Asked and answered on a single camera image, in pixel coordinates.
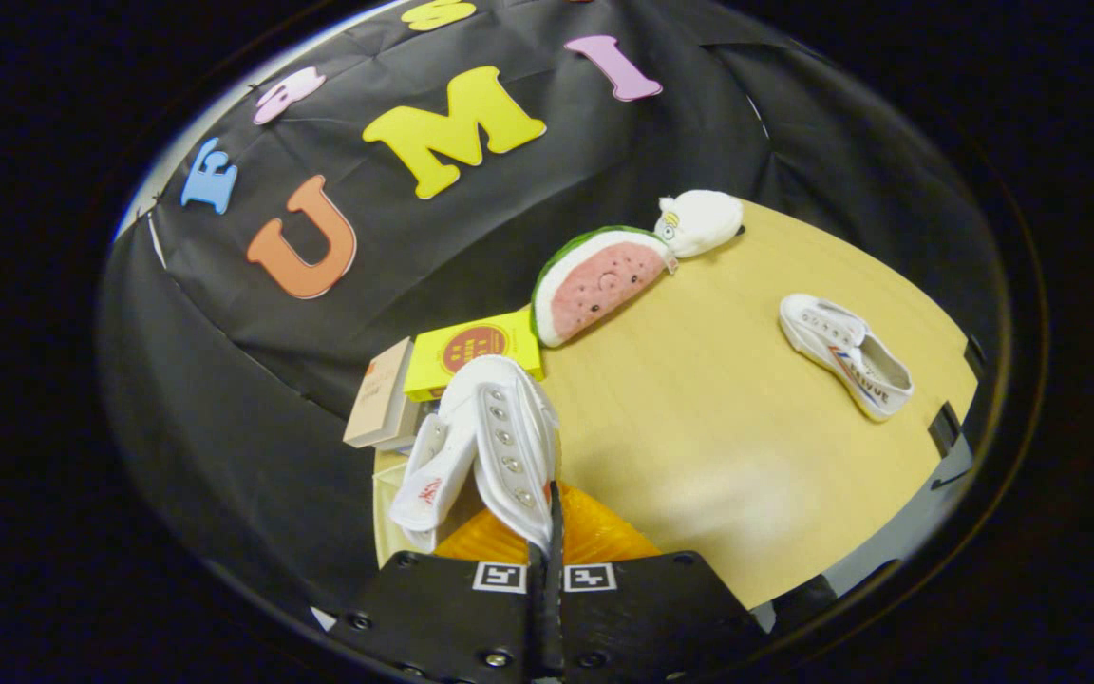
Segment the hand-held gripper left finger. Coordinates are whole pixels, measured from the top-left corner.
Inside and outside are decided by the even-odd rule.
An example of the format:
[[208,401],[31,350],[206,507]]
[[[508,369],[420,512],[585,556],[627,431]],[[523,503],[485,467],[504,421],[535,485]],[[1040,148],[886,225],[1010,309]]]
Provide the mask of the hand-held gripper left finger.
[[542,553],[467,561],[398,550],[346,603],[335,644],[399,679],[529,683],[542,675]]

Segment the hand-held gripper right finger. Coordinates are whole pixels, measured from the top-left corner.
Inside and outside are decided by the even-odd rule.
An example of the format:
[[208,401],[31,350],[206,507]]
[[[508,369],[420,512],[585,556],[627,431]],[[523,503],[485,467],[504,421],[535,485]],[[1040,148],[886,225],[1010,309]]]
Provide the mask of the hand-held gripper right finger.
[[765,645],[759,621],[695,550],[565,563],[572,515],[552,485],[547,651],[560,683],[703,683]]

